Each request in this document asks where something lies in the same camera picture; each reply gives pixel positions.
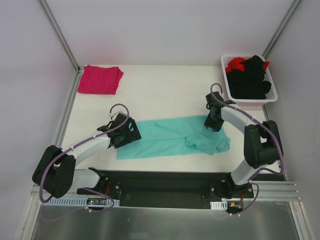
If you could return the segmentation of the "teal t shirt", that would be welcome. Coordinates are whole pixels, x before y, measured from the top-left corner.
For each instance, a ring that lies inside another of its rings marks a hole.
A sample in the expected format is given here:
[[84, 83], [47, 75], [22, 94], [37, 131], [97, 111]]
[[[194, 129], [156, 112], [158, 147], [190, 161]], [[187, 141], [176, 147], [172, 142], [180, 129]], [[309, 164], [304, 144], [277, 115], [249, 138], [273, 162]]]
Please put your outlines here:
[[137, 122], [141, 139], [117, 150], [118, 160], [146, 159], [194, 154], [214, 155], [230, 150], [224, 129], [206, 128], [205, 115]]

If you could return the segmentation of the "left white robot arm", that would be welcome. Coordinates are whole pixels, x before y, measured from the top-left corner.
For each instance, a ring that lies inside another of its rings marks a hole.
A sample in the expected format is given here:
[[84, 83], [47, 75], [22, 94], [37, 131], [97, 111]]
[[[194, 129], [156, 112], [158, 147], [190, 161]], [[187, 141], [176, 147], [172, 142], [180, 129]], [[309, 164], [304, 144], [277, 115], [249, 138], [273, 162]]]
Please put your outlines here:
[[32, 181], [56, 199], [69, 191], [106, 194], [109, 186], [104, 173], [94, 167], [76, 171], [76, 167], [101, 151], [118, 149], [141, 138], [136, 121], [120, 112], [114, 120], [98, 127], [92, 136], [75, 145], [47, 147], [32, 175]]

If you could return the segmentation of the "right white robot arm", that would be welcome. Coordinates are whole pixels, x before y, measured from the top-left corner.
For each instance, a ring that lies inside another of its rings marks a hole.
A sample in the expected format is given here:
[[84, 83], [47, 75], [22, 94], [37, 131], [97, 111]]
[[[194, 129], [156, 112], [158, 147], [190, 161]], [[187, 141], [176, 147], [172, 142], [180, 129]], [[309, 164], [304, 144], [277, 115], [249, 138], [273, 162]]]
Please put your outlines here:
[[237, 197], [249, 182], [267, 166], [283, 162], [284, 153], [278, 125], [273, 120], [260, 122], [231, 100], [223, 100], [215, 91], [205, 96], [209, 114], [204, 126], [219, 132], [225, 122], [233, 125], [244, 137], [244, 160], [230, 172], [224, 182], [215, 188], [215, 193], [226, 199]]

